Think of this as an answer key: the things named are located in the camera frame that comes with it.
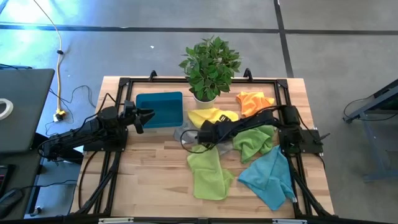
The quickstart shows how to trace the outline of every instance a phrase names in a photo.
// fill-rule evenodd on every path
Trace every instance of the blue container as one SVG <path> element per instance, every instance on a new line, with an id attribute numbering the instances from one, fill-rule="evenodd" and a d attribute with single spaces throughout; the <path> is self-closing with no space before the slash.
<path id="1" fill-rule="evenodd" d="M 138 108 L 155 111 L 155 116 L 144 128 L 176 127 L 183 124 L 181 92 L 138 94 L 136 105 Z"/>

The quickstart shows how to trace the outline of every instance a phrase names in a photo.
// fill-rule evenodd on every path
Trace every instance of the green towel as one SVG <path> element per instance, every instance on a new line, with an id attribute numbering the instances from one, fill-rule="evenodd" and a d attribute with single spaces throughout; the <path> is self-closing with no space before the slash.
<path id="1" fill-rule="evenodd" d="M 241 151 L 241 162 L 247 163 L 255 153 L 265 154 L 272 149 L 274 127 L 263 125 L 239 133 L 234 139 L 234 149 Z"/>
<path id="2" fill-rule="evenodd" d="M 198 145 L 192 150 L 200 152 L 205 147 Z M 216 147 L 201 154 L 190 154 L 187 161 L 193 173 L 193 196 L 207 200 L 223 200 L 228 196 L 234 175 L 221 168 Z"/>

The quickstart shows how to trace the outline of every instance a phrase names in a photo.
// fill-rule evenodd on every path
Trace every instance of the laptop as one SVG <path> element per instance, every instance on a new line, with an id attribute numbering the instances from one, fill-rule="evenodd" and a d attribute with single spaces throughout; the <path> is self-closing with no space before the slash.
<path id="1" fill-rule="evenodd" d="M 30 149 L 50 90 L 54 69 L 0 70 L 0 98 L 12 102 L 11 114 L 0 120 L 0 154 Z"/>

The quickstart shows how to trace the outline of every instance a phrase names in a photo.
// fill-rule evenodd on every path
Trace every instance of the blue towel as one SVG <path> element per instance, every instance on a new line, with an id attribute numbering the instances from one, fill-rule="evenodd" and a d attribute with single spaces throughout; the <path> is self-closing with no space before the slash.
<path id="1" fill-rule="evenodd" d="M 279 146 L 256 159 L 241 173 L 238 181 L 249 187 L 273 211 L 285 202 L 286 197 L 297 201 L 292 190 L 289 165 Z"/>

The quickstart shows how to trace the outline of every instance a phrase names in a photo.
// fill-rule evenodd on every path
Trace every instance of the wooden table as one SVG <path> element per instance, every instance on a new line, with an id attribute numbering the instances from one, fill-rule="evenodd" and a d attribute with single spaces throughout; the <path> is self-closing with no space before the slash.
<path id="1" fill-rule="evenodd" d="M 104 77 L 99 93 L 97 109 L 105 93 L 116 96 L 120 77 Z M 304 80 L 288 78 L 290 99 L 306 123 L 311 128 L 313 120 L 305 90 Z M 135 83 L 132 88 L 132 100 L 137 94 L 181 91 L 184 111 L 195 109 L 195 100 L 188 90 L 188 83 Z M 215 107 L 240 113 L 236 95 L 241 91 L 263 91 L 266 96 L 275 97 L 274 89 L 269 84 L 232 84 L 229 93 L 222 93 L 216 100 Z M 107 98 L 105 106 L 114 103 Z M 200 200 L 193 196 L 193 178 L 187 166 L 188 152 L 173 138 L 174 128 L 145 129 L 144 134 L 137 134 L 134 126 L 129 127 L 126 151 L 122 153 L 118 180 L 113 202 L 112 216 L 125 217 L 213 217 L 213 218 L 293 218 L 294 211 L 289 200 L 271 211 L 263 201 L 237 181 L 238 175 L 250 163 L 242 164 L 238 151 L 231 151 L 221 156 L 221 166 L 230 170 L 235 180 L 225 200 Z M 88 153 L 83 161 L 84 167 Z M 88 165 L 82 184 L 83 203 L 93 193 L 100 179 L 104 153 L 99 152 Z M 322 162 L 314 155 L 302 154 L 307 184 L 324 208 L 333 213 L 330 193 Z M 302 193 L 298 190 L 300 208 L 304 212 Z M 78 191 L 75 191 L 72 210 L 78 210 Z M 104 191 L 103 203 L 108 197 Z"/>

